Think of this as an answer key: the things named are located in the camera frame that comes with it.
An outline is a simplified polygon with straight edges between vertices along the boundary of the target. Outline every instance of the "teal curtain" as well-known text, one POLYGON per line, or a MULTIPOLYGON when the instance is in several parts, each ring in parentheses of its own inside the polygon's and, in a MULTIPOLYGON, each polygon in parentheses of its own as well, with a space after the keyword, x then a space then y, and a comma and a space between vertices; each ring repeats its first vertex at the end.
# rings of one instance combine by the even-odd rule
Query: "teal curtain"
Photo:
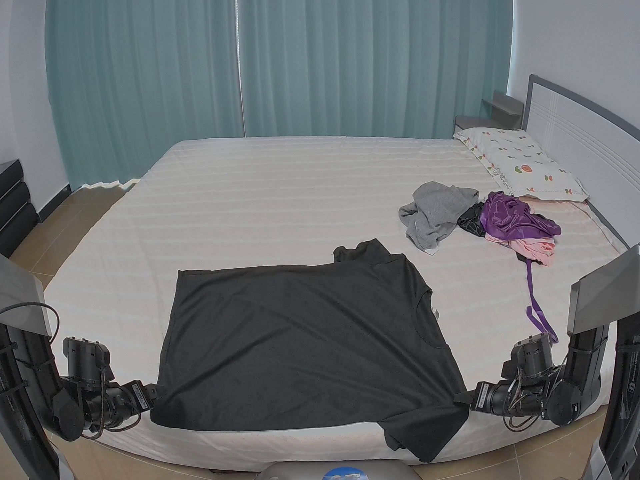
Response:
POLYGON ((451 138, 505 91, 513 0, 238 0, 248 136, 451 138))
POLYGON ((49 100, 73 187, 242 136, 234 0, 47 0, 49 100))

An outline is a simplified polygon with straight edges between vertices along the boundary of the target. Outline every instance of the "white pillow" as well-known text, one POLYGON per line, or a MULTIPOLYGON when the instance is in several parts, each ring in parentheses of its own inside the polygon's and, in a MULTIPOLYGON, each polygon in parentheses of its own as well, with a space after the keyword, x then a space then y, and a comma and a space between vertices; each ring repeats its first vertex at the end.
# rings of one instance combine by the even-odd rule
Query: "white pillow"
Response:
POLYGON ((523 130, 469 128, 453 137, 476 155, 505 194, 579 202, 589 197, 523 130))

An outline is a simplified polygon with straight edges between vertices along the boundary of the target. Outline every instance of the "mattress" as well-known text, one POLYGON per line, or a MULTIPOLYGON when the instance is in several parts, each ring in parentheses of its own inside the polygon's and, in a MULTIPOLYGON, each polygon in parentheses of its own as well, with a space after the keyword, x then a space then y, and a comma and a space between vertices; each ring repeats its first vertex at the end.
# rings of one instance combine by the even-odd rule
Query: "mattress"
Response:
MULTIPOLYGON (((537 332, 525 315, 526 268, 514 252, 460 228, 434 256, 416 249, 404 235, 397 210, 428 180, 473 187, 481 196, 499 189, 475 156, 454 140, 184 141, 87 233, 45 297, 60 313, 61 337, 107 345, 117 381, 155 383, 179 269, 329 263, 335 247, 353 248, 378 238, 390 252, 404 253, 433 289, 440 327, 467 388, 480 380, 495 382, 513 344, 537 332)), ((554 265, 533 269, 536 298, 560 336, 553 347, 559 364, 568 344, 570 285, 617 256, 620 245, 586 204, 531 203, 563 229, 554 265)), ((60 359, 61 343, 54 344, 60 359)), ((585 415, 607 402, 613 360, 613 347, 608 347, 600 396, 585 415)), ((58 366, 64 374, 64 360, 58 366)), ((472 412, 436 460, 487 452, 550 428, 551 423, 538 421, 515 434, 501 418, 472 412)), ((157 426, 146 413, 132 430, 106 433, 100 440, 156 460, 231 470, 262 470, 289 460, 418 462, 407 450, 389 449, 374 422, 203 432, 157 426)))

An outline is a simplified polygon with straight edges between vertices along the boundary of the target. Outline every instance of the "floor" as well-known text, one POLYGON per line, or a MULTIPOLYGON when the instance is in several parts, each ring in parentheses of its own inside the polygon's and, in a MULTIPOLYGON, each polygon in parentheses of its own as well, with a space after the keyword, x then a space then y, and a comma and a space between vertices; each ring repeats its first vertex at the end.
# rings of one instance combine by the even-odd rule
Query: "floor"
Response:
MULTIPOLYGON (((72 194, 27 236, 11 260, 32 272, 44 287, 102 215, 124 195, 121 188, 81 189, 72 194)), ((416 466, 424 480, 554 480, 579 479, 604 423, 605 408, 568 427, 516 445, 468 459, 416 466)), ((223 478, 250 480, 256 473, 215 475, 199 469, 162 463, 80 439, 52 441, 67 457, 78 480, 187 480, 223 478)), ((26 479, 0 436, 0 472, 6 480, 26 479)))

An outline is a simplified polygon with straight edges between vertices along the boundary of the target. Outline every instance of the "gray garment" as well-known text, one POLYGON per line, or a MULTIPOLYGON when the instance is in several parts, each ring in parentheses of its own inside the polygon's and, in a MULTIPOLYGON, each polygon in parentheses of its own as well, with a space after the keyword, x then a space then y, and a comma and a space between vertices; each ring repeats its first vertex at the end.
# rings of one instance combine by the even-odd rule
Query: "gray garment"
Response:
POLYGON ((438 242, 451 234, 460 215, 477 201, 478 191, 473 188, 429 181, 416 189, 412 203, 400 207, 398 216, 413 244, 428 251, 436 249, 438 242))

